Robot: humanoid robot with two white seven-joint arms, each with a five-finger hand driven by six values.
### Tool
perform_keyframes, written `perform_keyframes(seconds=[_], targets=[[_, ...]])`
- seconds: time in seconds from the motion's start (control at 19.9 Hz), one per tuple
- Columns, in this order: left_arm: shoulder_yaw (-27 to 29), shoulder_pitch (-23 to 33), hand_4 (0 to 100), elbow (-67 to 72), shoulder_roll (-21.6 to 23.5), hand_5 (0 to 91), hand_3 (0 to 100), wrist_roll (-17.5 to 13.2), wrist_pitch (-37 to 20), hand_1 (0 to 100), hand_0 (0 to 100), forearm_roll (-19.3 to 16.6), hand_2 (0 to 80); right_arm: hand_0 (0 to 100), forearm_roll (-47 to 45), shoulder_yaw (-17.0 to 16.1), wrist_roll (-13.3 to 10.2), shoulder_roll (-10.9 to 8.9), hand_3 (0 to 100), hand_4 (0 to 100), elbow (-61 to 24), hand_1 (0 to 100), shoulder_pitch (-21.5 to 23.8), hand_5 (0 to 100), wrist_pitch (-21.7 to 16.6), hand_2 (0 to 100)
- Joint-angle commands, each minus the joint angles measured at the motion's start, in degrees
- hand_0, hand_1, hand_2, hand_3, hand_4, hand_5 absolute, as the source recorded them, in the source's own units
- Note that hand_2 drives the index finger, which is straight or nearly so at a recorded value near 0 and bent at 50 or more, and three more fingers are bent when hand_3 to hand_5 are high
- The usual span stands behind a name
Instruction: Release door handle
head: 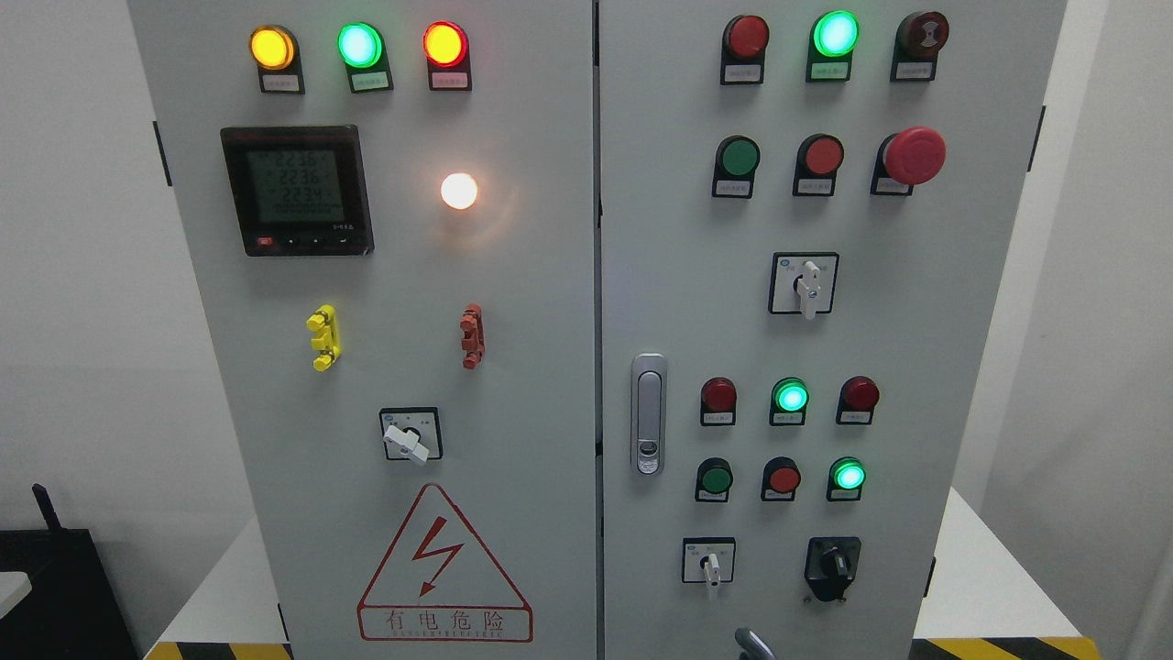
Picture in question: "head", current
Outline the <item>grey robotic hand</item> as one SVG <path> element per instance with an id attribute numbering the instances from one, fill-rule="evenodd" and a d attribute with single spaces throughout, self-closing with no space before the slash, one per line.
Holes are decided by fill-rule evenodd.
<path id="1" fill-rule="evenodd" d="M 777 660 L 775 652 L 772 651 L 765 640 L 750 627 L 737 628 L 734 639 L 740 648 L 739 660 Z"/>

